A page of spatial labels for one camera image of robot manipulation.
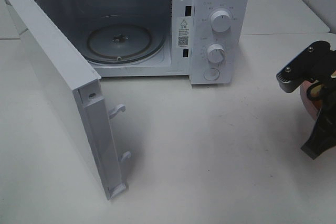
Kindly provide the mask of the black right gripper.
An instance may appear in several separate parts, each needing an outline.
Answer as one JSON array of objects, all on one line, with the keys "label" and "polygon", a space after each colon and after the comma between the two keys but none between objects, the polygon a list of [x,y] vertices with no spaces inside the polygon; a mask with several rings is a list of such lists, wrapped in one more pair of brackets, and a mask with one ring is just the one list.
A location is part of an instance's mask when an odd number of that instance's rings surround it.
[{"label": "black right gripper", "polygon": [[335,147],[335,63],[323,67],[323,79],[320,97],[322,106],[310,137],[301,150],[311,159]]}]

